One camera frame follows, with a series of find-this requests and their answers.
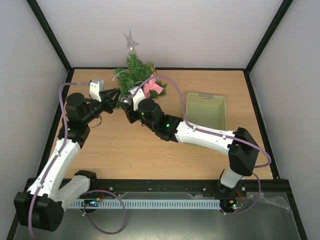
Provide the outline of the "small green christmas tree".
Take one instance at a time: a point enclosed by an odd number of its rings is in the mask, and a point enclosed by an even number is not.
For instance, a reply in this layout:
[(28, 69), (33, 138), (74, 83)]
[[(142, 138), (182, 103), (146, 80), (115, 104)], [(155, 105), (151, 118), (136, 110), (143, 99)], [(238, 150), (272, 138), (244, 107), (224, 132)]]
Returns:
[(143, 81), (156, 75), (152, 62), (143, 62), (136, 53), (131, 52), (125, 60), (126, 67), (118, 67), (114, 70), (114, 79), (121, 90), (121, 97), (129, 93), (129, 89), (139, 86)]

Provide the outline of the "pink fabric bow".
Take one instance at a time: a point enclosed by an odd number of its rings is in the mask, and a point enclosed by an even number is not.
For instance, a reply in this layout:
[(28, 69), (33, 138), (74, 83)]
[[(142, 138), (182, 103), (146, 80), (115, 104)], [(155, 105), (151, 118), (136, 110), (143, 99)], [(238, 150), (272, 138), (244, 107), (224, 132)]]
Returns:
[(160, 94), (164, 90), (163, 87), (161, 87), (160, 85), (158, 85), (156, 83), (156, 78), (154, 77), (153, 74), (150, 75), (150, 78), (151, 78), (151, 80), (149, 80), (147, 83), (145, 83), (142, 88), (146, 99), (150, 97), (150, 91), (155, 91), (158, 94)]

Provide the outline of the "silver star ornament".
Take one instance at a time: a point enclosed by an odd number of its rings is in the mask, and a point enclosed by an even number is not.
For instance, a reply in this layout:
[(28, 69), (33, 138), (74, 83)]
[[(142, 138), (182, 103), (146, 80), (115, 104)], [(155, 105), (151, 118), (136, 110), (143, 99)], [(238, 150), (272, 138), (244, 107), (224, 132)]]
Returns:
[(139, 43), (133, 39), (131, 30), (128, 34), (123, 33), (123, 36), (127, 41), (126, 49), (129, 50), (130, 53), (136, 53), (136, 46), (138, 46)]

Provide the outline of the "green perforated plastic basket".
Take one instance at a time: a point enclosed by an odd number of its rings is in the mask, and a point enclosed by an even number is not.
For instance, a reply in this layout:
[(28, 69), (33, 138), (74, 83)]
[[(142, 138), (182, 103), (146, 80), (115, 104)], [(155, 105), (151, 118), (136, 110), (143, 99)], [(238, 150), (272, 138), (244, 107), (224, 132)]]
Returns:
[(186, 97), (185, 115), (191, 124), (221, 131), (227, 129), (224, 96), (189, 92)]

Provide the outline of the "silver glitter ball ornament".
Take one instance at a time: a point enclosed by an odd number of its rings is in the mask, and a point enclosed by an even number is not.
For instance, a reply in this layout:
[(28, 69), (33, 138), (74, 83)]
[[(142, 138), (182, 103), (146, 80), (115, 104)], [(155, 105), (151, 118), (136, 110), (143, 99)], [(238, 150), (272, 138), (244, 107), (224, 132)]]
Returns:
[(130, 100), (126, 97), (123, 97), (120, 102), (123, 104), (123, 105), (130, 105)]

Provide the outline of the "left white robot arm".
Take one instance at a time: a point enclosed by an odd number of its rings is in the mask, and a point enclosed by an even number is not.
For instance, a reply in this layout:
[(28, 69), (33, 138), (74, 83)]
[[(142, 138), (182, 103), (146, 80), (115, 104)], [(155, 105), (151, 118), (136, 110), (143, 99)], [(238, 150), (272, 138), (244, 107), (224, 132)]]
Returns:
[(89, 123), (102, 112), (113, 113), (120, 96), (118, 88), (91, 92), (89, 98), (72, 93), (62, 104), (62, 127), (54, 150), (33, 184), (13, 200), (21, 225), (55, 231), (64, 212), (84, 192), (93, 189), (97, 175), (80, 170), (65, 185), (63, 178), (90, 133)]

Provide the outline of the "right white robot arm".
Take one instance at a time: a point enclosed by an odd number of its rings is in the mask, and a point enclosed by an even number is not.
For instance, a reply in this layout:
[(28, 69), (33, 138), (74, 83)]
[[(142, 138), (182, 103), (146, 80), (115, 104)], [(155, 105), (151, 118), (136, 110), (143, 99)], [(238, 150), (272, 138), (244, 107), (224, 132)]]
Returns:
[(187, 143), (218, 151), (229, 159), (218, 183), (218, 191), (229, 196), (243, 177), (253, 174), (259, 151), (253, 147), (257, 142), (245, 128), (236, 131), (222, 131), (198, 125), (189, 126), (181, 117), (165, 114), (160, 105), (152, 99), (133, 100), (122, 98), (120, 105), (130, 123), (140, 121), (157, 137), (164, 141)]

